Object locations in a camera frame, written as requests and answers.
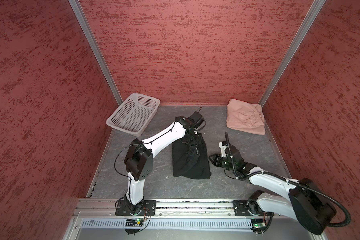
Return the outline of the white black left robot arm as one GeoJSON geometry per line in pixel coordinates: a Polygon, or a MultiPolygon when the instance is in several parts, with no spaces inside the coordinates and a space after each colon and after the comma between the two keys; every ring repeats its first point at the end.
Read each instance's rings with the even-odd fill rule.
{"type": "Polygon", "coordinates": [[[176,117],[174,122],[158,134],[140,141],[135,139],[126,148],[124,163],[128,177],[128,191],[124,196],[127,215],[137,216],[145,211],[144,184],[153,170],[154,158],[160,151],[173,146],[174,175],[191,179],[208,177],[204,170],[206,146],[202,134],[203,116],[194,112],[190,117],[176,117]]]}

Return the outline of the black shorts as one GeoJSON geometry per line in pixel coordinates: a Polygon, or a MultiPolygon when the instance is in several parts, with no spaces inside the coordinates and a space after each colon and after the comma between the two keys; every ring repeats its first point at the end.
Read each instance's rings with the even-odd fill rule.
{"type": "Polygon", "coordinates": [[[193,180],[211,178],[208,160],[207,145],[201,134],[198,134],[200,143],[197,146],[187,145],[181,140],[172,143],[173,176],[185,177],[193,180]]]}

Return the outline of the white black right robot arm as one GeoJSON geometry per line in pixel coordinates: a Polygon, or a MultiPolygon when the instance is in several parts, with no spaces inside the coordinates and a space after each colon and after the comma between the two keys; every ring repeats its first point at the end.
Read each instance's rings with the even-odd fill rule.
{"type": "Polygon", "coordinates": [[[286,179],[234,156],[214,154],[209,160],[216,167],[233,171],[236,180],[268,190],[256,191],[244,206],[239,201],[234,202],[234,208],[240,214],[248,212],[255,217],[279,214],[298,221],[310,233],[320,235],[337,213],[332,202],[320,195],[309,179],[286,179]]]}

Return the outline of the pink drawstring shorts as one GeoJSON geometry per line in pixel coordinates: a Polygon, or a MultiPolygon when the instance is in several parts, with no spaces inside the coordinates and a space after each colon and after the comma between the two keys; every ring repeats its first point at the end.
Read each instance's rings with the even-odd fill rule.
{"type": "Polygon", "coordinates": [[[228,128],[255,135],[264,136],[265,117],[262,106],[231,99],[227,105],[228,128]]]}

